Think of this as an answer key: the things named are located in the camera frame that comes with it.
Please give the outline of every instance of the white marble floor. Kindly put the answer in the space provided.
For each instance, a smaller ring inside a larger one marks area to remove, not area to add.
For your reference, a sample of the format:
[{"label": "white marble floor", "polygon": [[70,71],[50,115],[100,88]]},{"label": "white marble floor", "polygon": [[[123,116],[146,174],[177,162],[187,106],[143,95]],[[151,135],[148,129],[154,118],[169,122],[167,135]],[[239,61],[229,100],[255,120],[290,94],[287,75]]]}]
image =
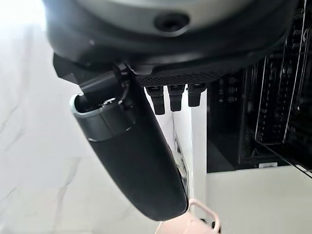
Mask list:
[{"label": "white marble floor", "polygon": [[0,234],[153,234],[99,163],[56,77],[45,34],[0,36]]}]

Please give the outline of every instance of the black plastic mount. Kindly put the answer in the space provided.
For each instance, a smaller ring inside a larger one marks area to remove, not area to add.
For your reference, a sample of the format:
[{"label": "black plastic mount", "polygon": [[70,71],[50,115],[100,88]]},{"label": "black plastic mount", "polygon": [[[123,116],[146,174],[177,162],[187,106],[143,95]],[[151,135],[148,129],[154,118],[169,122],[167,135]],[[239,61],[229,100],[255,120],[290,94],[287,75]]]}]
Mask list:
[{"label": "black plastic mount", "polygon": [[[207,84],[188,84],[188,100],[190,107],[197,107],[200,105],[201,93],[207,89]],[[146,87],[146,91],[152,98],[154,110],[156,115],[165,114],[164,105],[164,89],[163,86]],[[171,111],[180,111],[182,95],[185,91],[185,85],[169,85],[168,93],[170,98]]]}]

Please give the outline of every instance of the black electronic device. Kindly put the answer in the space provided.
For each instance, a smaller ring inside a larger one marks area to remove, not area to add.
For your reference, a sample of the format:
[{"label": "black electronic device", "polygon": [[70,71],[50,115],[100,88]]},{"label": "black electronic device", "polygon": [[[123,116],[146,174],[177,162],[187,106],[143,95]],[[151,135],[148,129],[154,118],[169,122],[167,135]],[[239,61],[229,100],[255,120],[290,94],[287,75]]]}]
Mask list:
[{"label": "black electronic device", "polygon": [[236,77],[237,85],[226,77],[254,64],[259,71],[271,66],[268,56],[290,38],[298,4],[303,18],[308,12],[298,0],[43,2],[56,72],[83,92],[71,100],[74,116],[121,191],[154,220],[181,215],[188,198],[143,87],[155,113],[164,114],[163,86],[171,110],[179,111],[185,87],[196,107],[207,87],[213,100],[215,84],[224,81],[235,93],[224,98],[237,115],[222,127],[247,121],[238,115],[246,105],[236,103],[246,103],[238,84],[248,77]]}]

